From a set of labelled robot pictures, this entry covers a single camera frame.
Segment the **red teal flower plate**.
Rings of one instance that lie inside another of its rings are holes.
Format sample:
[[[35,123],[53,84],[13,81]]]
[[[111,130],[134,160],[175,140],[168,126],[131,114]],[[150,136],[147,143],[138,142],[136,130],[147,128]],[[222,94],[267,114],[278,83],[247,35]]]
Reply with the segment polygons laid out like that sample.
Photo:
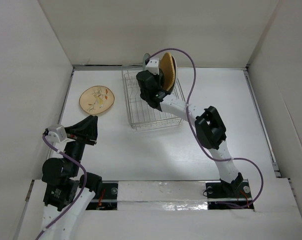
[[[174,56],[171,56],[172,58],[172,61],[173,61],[173,69],[174,69],[174,80],[173,80],[173,84],[172,86],[170,87],[169,89],[169,92],[171,93],[175,87],[175,83],[176,83],[176,80],[178,79],[178,73],[177,73],[177,63],[176,63],[176,60],[174,58]]]

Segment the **woven bamboo square tray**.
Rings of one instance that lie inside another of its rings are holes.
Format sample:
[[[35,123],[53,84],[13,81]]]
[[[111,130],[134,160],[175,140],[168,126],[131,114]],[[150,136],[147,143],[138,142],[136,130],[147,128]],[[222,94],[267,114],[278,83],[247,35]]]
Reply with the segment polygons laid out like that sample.
[[[169,92],[169,89],[172,86],[174,80],[174,69],[173,69],[173,61],[171,56],[172,55],[170,52],[166,52],[163,55],[162,59],[160,60],[160,65],[159,65],[159,68],[164,75],[163,90],[167,92]]]

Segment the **light green flower plate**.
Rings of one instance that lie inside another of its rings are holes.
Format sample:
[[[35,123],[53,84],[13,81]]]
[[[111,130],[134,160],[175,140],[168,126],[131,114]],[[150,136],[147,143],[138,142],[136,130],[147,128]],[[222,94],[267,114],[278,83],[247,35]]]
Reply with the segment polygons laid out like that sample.
[[[143,71],[147,71],[148,70],[147,64],[149,63],[150,59],[151,59],[151,55],[149,53],[146,53],[143,56],[143,61],[142,61]]]

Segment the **beige bird pattern plate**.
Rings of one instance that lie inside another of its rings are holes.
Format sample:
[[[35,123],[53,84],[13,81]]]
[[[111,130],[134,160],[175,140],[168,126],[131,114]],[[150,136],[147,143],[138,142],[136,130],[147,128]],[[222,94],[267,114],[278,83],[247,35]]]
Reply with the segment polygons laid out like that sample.
[[[108,110],[115,102],[114,93],[106,86],[92,86],[79,98],[79,105],[89,115],[98,115]]]

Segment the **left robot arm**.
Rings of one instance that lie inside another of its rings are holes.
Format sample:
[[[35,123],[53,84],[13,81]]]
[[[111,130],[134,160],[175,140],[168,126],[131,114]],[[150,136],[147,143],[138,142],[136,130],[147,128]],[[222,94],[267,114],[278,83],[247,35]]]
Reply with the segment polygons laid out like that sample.
[[[104,197],[102,177],[81,164],[85,146],[96,144],[97,122],[98,117],[90,115],[69,127],[51,125],[42,134],[44,143],[61,157],[48,158],[42,165],[46,189],[38,240],[73,239],[91,200]]]

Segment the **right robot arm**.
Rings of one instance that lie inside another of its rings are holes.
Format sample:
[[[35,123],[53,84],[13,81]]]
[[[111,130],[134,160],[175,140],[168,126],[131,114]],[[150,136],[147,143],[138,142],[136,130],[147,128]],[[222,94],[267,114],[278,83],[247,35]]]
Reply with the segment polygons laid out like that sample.
[[[153,74],[149,70],[136,75],[140,87],[140,97],[148,105],[161,112],[180,117],[190,124],[196,141],[211,153],[219,171],[222,192],[228,197],[240,190],[243,176],[231,160],[226,144],[226,127],[213,106],[204,110],[189,104],[171,94],[176,79],[176,71]]]

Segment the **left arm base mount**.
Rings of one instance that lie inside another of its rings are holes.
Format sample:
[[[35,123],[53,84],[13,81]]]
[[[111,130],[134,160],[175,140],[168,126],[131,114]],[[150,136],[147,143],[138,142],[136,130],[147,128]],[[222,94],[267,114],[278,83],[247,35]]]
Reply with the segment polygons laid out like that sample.
[[[106,181],[102,189],[86,207],[88,211],[112,211],[117,210],[118,182]]]

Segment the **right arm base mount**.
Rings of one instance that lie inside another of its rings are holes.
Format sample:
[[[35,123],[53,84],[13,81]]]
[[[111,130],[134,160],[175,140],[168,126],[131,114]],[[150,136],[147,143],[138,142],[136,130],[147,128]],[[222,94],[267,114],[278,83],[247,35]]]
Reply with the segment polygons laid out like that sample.
[[[235,192],[226,192],[220,180],[205,182],[203,196],[207,198],[208,210],[240,209],[254,210],[249,182],[245,179]]]

